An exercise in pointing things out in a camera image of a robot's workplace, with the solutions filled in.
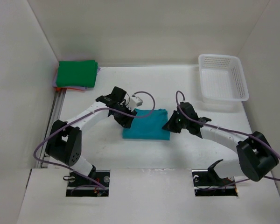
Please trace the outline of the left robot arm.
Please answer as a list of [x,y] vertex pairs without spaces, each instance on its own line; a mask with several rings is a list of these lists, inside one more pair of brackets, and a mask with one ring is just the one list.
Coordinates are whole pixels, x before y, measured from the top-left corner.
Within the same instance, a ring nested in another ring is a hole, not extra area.
[[82,156],[82,134],[98,122],[113,116],[123,128],[130,128],[137,115],[135,108],[143,100],[132,95],[125,99],[126,91],[114,87],[111,94],[96,98],[95,102],[79,115],[67,120],[54,122],[51,133],[62,131],[48,140],[45,152],[50,157],[80,173],[79,180],[85,186],[95,182],[96,168]]

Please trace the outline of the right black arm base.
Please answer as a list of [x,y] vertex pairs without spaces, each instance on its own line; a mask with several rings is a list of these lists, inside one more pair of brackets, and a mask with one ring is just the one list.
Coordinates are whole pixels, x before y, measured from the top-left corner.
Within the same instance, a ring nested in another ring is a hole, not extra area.
[[195,196],[238,196],[234,177],[220,178],[214,170],[222,161],[214,162],[207,169],[192,170]]

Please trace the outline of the lavender t shirt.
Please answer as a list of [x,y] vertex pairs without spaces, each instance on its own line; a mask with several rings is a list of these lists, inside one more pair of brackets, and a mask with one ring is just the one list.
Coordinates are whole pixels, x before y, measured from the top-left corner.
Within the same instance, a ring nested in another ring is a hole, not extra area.
[[85,91],[96,83],[99,67],[96,66],[59,66],[53,80],[57,89],[74,89]]

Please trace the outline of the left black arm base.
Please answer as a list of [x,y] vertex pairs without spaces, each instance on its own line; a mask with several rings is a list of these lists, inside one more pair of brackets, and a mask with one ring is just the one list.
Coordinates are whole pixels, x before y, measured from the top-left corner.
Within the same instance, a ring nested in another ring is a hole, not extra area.
[[105,189],[99,187],[93,181],[87,180],[74,172],[63,177],[67,182],[66,197],[108,197],[110,185],[110,170],[98,170],[94,180],[102,184]]

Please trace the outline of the orange t shirt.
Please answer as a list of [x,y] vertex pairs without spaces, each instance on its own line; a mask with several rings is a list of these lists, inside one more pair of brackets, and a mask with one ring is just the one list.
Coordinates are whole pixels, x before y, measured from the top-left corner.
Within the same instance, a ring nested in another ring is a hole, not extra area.
[[76,88],[76,87],[55,87],[56,91],[61,91],[61,90],[73,90],[73,91],[85,91],[85,88]]

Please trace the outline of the teal t shirt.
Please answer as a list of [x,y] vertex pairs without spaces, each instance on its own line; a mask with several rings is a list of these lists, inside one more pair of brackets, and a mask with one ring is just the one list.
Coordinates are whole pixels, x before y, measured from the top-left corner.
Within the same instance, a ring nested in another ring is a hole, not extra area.
[[170,132],[163,130],[168,122],[166,109],[154,110],[145,118],[135,118],[130,128],[123,129],[122,138],[128,140],[170,140]]

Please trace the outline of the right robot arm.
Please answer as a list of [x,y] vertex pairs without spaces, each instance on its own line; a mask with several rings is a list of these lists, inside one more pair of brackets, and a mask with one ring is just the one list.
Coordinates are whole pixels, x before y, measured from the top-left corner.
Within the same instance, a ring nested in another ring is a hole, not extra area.
[[207,168],[207,179],[214,185],[234,176],[246,176],[258,182],[279,163],[278,158],[263,146],[266,139],[262,133],[254,132],[251,137],[243,137],[220,130],[211,119],[199,117],[188,102],[181,102],[162,128],[172,133],[186,129],[192,135],[211,140],[237,154],[236,159],[220,159]]

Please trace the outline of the green t shirt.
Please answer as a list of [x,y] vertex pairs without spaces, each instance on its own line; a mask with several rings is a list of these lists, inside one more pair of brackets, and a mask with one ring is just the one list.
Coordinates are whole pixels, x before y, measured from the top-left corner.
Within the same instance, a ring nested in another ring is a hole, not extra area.
[[93,88],[96,83],[98,69],[98,63],[95,60],[59,61],[56,86]]

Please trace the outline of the white laundry basket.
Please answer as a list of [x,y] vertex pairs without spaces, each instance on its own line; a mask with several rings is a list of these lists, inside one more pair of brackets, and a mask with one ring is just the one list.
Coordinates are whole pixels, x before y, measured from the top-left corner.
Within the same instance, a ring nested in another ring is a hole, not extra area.
[[243,67],[238,57],[201,54],[198,67],[205,103],[245,102],[249,99]]

